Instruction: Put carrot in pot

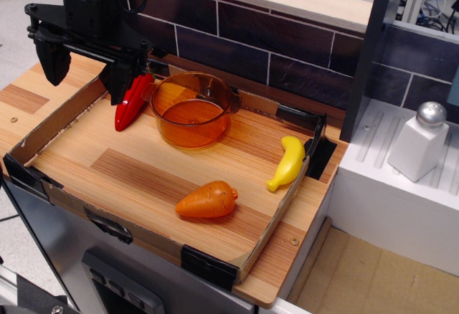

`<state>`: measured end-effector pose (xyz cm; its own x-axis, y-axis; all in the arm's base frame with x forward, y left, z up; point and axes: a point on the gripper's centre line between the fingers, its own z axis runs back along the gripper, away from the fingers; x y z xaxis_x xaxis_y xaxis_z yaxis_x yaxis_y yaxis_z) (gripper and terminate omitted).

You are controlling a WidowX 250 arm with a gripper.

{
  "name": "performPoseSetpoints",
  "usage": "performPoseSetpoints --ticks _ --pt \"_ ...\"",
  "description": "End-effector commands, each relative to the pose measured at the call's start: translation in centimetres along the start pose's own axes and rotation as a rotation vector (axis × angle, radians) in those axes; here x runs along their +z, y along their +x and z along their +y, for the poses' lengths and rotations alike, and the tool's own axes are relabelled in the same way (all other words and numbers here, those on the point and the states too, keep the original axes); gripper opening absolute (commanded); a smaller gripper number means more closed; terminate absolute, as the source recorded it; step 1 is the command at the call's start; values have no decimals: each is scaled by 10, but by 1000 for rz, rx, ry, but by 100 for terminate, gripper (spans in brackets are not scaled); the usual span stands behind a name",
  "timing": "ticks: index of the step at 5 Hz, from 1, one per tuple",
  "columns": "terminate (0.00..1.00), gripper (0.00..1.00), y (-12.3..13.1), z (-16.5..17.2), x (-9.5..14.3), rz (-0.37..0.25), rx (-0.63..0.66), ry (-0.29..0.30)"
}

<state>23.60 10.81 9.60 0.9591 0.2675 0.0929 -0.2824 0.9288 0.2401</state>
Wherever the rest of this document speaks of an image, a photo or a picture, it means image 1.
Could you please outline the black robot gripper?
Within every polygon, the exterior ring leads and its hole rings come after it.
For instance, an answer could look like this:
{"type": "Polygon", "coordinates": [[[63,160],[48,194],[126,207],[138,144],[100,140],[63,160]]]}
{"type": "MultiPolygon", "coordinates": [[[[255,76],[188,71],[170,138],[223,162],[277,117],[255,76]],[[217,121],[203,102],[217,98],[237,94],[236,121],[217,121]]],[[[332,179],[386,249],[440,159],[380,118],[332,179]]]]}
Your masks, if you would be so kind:
{"type": "Polygon", "coordinates": [[[62,5],[30,3],[24,7],[27,29],[47,80],[58,86],[70,69],[70,55],[110,65],[111,105],[121,104],[138,72],[148,67],[151,43],[126,21],[146,1],[132,8],[128,0],[63,0],[62,5]]]}

